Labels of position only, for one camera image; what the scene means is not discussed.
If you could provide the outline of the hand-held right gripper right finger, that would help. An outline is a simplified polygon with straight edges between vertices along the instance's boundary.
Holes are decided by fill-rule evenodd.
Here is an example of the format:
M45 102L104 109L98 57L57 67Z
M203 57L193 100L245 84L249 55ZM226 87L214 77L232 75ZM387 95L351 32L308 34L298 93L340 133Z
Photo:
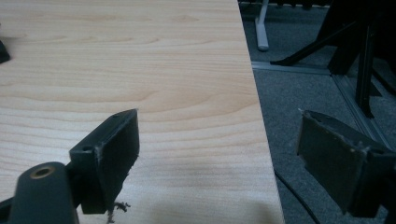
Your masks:
M341 211L396 218L396 152L319 112L304 110L297 155Z

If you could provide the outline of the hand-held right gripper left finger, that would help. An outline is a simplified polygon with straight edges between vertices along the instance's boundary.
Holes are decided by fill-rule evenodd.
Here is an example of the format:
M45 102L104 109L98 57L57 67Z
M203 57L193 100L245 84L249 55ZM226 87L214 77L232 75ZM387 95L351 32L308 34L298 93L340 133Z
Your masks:
M112 211L139 156L137 111L107 118L70 151L68 173L75 205L85 214Z

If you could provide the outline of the black sock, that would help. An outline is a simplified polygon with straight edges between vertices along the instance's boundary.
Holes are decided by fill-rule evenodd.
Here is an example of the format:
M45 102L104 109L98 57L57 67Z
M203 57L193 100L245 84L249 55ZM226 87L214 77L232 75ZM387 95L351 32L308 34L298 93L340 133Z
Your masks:
M0 63L5 63L10 60L10 55L3 42L0 40Z

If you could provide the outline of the white desk frame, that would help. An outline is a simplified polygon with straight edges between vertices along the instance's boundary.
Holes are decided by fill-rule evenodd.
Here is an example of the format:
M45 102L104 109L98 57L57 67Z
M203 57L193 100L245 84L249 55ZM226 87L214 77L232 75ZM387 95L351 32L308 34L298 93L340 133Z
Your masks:
M259 15L255 18L255 28L258 50L267 51L269 49L268 37L265 29L265 17L269 5L269 0L261 0L262 6Z

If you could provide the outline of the black metal stand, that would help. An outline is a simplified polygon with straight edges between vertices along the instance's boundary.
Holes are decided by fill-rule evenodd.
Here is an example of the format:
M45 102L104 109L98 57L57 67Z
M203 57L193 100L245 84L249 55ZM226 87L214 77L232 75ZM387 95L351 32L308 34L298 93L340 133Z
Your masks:
M396 0L328 0L331 2L317 39L276 65L291 66L322 49L335 46L328 69L344 75L359 62L355 100L367 117L375 57L388 61L396 73Z

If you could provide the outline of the aluminium floor rail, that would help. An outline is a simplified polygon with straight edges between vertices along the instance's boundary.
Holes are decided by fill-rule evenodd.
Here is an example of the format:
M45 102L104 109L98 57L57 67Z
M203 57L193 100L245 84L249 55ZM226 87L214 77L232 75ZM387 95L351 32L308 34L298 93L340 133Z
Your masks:
M251 66L253 70L268 70L268 71L291 72L291 73L324 75L324 76L328 76L330 74L330 71L325 68L304 67L304 66L282 66L282 65L270 64L269 62L253 61L251 63Z
M375 119L367 117L363 113L363 110L358 106L358 103L355 100L356 91L349 78L342 75L332 75L332 80L345 99L347 107L349 108L360 132L381 145L392 149L390 142L375 122Z

